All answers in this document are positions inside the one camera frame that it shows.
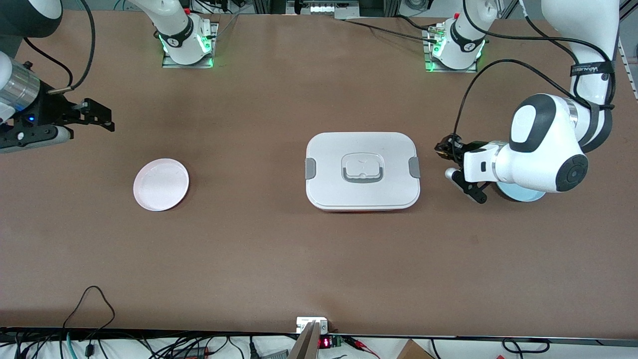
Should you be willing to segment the white lunch box grey clips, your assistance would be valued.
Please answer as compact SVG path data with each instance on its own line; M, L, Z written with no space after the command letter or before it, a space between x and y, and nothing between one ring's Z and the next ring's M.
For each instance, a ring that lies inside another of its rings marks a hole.
M326 132L306 147L306 196L324 211L389 211L421 195L416 146L398 132Z

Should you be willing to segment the pink round plate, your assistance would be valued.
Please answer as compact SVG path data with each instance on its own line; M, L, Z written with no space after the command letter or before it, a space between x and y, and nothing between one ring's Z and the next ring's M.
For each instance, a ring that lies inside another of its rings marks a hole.
M134 198L149 211L166 211L182 202L189 191L187 168L174 159L157 159L146 164L134 180Z

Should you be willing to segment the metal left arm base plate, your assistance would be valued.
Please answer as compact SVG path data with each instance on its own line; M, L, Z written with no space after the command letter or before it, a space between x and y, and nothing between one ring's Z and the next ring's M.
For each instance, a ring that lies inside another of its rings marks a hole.
M484 39L467 42L459 46L447 38L449 23L441 22L423 30L425 68L433 72L476 73L477 61L485 45Z

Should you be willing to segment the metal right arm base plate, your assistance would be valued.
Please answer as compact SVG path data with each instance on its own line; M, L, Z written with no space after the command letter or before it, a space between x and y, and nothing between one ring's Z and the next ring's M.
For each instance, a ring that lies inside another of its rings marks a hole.
M205 18L196 19L193 14L189 19L193 21L193 30L179 47L177 39L164 39L162 34L158 34L164 50L162 68L206 69L214 66L218 23Z

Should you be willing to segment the white power strip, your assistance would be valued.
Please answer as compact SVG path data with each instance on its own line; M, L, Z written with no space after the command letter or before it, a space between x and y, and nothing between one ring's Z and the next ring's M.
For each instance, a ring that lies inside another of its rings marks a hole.
M300 14L321 14L337 19L360 16L358 0L294 0L293 10Z

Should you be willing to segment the white metal mounting bracket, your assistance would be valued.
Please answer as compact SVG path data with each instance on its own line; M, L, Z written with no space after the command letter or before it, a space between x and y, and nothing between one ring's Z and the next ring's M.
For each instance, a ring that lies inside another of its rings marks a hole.
M297 317L295 333L301 334L301 332L305 329L305 326L312 321L319 322L320 334L322 336L329 333L329 321L325 317Z

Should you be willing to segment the brown cardboard box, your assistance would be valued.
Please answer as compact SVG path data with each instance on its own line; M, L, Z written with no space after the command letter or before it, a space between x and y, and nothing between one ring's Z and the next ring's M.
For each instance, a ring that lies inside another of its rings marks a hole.
M396 359L436 359L416 341L408 339Z

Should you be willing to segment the light blue round plate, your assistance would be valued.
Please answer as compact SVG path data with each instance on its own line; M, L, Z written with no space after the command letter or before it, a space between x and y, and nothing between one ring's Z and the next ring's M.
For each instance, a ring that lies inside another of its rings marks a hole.
M534 202L545 196L545 193L537 190L529 190L514 183L497 182L496 192L501 197L515 202Z

